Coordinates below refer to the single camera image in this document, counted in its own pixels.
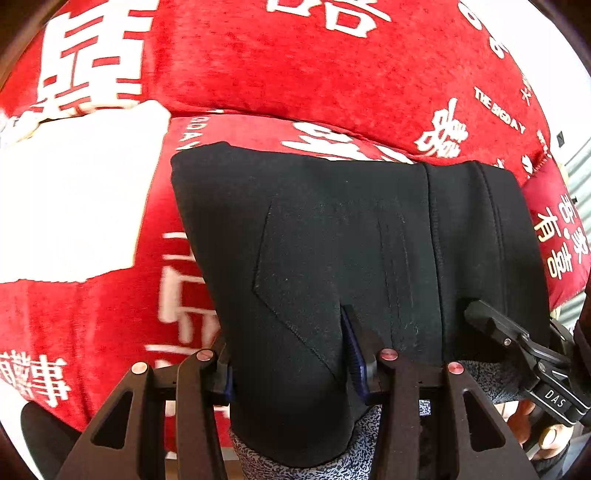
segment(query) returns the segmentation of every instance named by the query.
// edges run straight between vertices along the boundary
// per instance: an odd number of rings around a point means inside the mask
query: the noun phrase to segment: white paper
[[[41,124],[0,151],[0,283],[132,267],[169,120],[150,100]]]

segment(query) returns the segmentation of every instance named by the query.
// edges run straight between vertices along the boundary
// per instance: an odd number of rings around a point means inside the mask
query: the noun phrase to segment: red fabric
[[[171,124],[169,139],[163,145],[160,162],[148,195],[144,221],[139,235],[135,265],[91,278],[84,283],[45,283],[21,280],[0,284],[0,378],[16,386],[21,394],[38,402],[60,419],[82,430],[96,414],[107,396],[131,365],[146,361],[179,363],[184,355],[165,353],[167,347],[197,349],[209,345],[216,331],[217,318],[187,313],[193,326],[193,338],[180,340],[178,323],[163,323],[163,309],[189,307],[213,311],[207,289],[195,280],[201,276],[194,261],[175,260],[167,255],[191,256],[185,238],[165,238],[183,232],[170,184],[170,157],[188,119]],[[164,275],[185,275],[180,281],[178,303],[162,298]],[[67,398],[57,399],[52,407],[35,387],[33,373],[12,377],[18,370],[14,359],[24,352],[37,361],[46,355],[48,362],[61,358],[60,379]],[[33,383],[27,390],[27,383]],[[174,418],[167,419],[166,445],[174,451]],[[229,419],[216,412],[221,445],[232,446],[228,436]]]
[[[299,14],[285,12],[298,6]],[[179,0],[70,0],[50,27],[0,93],[9,116],[37,102],[32,110],[56,118],[155,99],[172,112],[220,108],[327,123],[409,154],[430,153],[439,164],[499,160],[522,184],[531,175],[523,156],[534,169],[544,159],[536,132],[549,132],[535,96],[509,53],[455,0],[268,0],[266,7],[230,0],[190,8]],[[56,98],[44,102],[48,95]],[[456,130],[444,135],[432,122],[452,99],[445,124]],[[421,151],[416,142],[430,131],[453,152]]]
[[[550,308],[554,309],[587,283],[591,267],[587,236],[554,160],[542,166],[523,187],[523,194],[537,228]]]
[[[282,5],[313,4],[318,5],[309,16],[281,11]],[[349,13],[340,11],[331,24],[335,8]],[[364,15],[375,23],[365,38],[339,31],[355,29],[362,18],[367,21]],[[121,18],[125,28],[117,37],[113,19]],[[75,428],[87,425],[134,362],[176,363],[182,355],[154,350],[195,349],[210,341],[211,324],[205,333],[202,326],[204,318],[212,321],[207,312],[213,306],[205,286],[194,280],[200,276],[197,265],[163,257],[189,256],[186,239],[165,238],[182,232],[170,186],[169,160],[176,149],[228,141],[330,158],[404,160],[400,154],[405,154],[433,164],[478,160],[510,169],[525,184],[534,225],[549,206],[562,232],[569,228],[572,235],[580,226],[578,218],[561,223],[558,202],[566,187],[547,151],[548,126],[535,95],[509,53],[456,1],[269,0],[265,6],[264,0],[230,0],[188,8],[179,0],[71,0],[50,27],[63,34],[50,41],[41,32],[0,92],[0,108],[8,116],[29,111],[42,120],[145,99],[184,116],[198,115],[171,122],[133,268],[81,284],[0,284],[0,374],[4,380],[8,369],[15,374],[20,352],[33,361],[41,355],[53,363],[61,358],[68,400],[51,407],[33,387],[31,396]],[[42,52],[54,55],[43,75]],[[210,115],[212,109],[259,116]],[[440,123],[447,129],[435,127]],[[425,134],[430,131],[448,143],[425,156],[417,141],[432,140]],[[554,259],[562,241],[555,235],[540,243],[552,308],[582,290],[589,272],[588,255],[579,264],[567,242],[573,271],[560,279],[551,276],[547,259]],[[166,318],[163,283],[175,275],[185,275],[179,305],[206,312],[187,313],[191,340],[185,332],[181,341],[178,324],[159,320]],[[7,358],[1,355],[5,351]],[[17,370],[24,379],[24,371]],[[29,395],[26,383],[12,380]],[[216,418],[222,446],[229,446],[229,422],[221,412]],[[174,449],[170,431],[167,442]]]

